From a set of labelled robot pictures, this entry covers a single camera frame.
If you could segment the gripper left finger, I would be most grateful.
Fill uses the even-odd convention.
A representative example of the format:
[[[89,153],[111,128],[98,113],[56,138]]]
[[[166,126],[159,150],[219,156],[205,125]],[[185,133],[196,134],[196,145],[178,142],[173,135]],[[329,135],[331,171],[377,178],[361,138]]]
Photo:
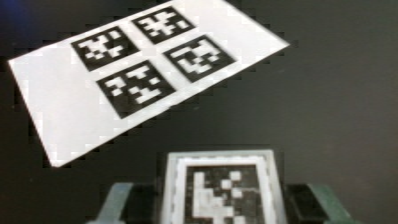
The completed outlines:
[[[155,224],[153,184],[118,182],[109,190],[98,216],[86,224]]]

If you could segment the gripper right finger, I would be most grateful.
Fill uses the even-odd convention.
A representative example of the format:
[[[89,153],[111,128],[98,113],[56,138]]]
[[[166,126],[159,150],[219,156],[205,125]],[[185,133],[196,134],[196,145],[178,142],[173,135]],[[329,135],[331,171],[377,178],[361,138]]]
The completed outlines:
[[[324,184],[286,184],[288,224],[365,224],[350,215],[331,187]]]

